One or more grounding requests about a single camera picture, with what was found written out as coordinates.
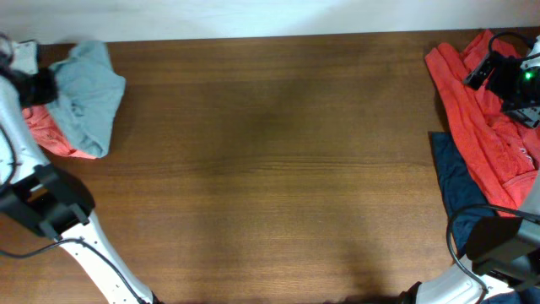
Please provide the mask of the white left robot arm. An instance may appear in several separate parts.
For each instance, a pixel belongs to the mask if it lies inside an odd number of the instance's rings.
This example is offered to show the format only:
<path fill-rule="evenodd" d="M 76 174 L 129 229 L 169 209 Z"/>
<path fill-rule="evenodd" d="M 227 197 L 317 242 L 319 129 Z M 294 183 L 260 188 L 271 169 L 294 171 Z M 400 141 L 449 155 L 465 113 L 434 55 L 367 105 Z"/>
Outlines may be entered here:
<path fill-rule="evenodd" d="M 44 72 L 1 70 L 1 212 L 52 241 L 13 258 L 31 258 L 60 247 L 109 303 L 156 303 L 158 297 L 108 241 L 89 189 L 46 158 L 24 123 L 23 106 L 48 100 L 55 92 L 51 76 Z"/>

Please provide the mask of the crumpled salmon pink shirt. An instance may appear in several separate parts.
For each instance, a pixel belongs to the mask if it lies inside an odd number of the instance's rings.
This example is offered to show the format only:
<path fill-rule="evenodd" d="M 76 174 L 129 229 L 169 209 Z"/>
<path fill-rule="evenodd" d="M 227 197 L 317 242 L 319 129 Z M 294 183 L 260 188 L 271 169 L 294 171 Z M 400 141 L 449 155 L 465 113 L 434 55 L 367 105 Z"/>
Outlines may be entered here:
<path fill-rule="evenodd" d="M 57 126 L 45 106 L 22 110 L 25 123 L 38 145 L 54 155 L 94 160 L 95 156 L 75 149 Z"/>

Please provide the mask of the light blue polo shirt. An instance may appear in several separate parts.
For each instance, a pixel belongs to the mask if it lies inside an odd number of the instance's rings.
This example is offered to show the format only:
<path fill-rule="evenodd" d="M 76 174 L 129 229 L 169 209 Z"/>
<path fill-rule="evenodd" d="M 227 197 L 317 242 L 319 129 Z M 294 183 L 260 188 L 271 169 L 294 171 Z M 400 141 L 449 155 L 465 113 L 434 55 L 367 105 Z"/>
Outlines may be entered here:
<path fill-rule="evenodd" d="M 114 71 L 106 44 L 82 41 L 49 70 L 58 96 L 46 108 L 62 134 L 76 150 L 107 156 L 127 81 Z"/>

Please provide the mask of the dark navy garment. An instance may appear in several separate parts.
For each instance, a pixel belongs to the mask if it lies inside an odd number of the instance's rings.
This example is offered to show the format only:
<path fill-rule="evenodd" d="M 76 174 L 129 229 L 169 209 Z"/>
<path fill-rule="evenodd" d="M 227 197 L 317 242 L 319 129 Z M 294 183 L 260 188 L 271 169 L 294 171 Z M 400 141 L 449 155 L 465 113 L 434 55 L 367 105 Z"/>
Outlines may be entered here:
<path fill-rule="evenodd" d="M 435 132 L 429 135 L 435 169 L 442 201 L 449 220 L 457 218 L 450 225 L 456 251 L 451 257 L 458 261 L 466 253 L 466 243 L 473 227 L 484 217 L 496 216 L 494 209 L 471 177 L 466 162 L 460 154 L 450 133 Z"/>

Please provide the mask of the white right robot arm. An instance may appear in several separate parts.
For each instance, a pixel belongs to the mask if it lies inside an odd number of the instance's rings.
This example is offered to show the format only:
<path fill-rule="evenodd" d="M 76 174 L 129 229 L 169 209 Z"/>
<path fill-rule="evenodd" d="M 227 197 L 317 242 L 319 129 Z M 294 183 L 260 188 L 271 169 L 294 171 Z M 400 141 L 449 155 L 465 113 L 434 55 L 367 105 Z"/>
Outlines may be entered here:
<path fill-rule="evenodd" d="M 533 130 L 539 125 L 537 54 L 505 57 L 490 51 L 464 79 L 474 91 L 485 87 L 502 98 L 502 112 Z M 491 296 L 539 286 L 539 188 L 519 209 L 491 205 L 496 216 L 482 216 L 472 228 L 465 253 L 440 277 L 418 282 L 400 303 L 480 303 Z"/>

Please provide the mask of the red-orange shirt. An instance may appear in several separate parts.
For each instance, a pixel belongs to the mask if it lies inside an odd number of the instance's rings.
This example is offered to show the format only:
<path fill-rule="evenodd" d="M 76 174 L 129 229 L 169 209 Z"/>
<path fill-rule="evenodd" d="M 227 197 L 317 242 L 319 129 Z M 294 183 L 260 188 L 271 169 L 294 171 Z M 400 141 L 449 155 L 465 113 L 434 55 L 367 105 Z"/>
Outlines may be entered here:
<path fill-rule="evenodd" d="M 462 52 L 441 43 L 424 60 L 472 179 L 490 204 L 519 209 L 537 177 L 539 131 L 504 115 L 502 100 L 491 91 L 463 83 L 488 54 L 492 36 L 485 30 Z"/>

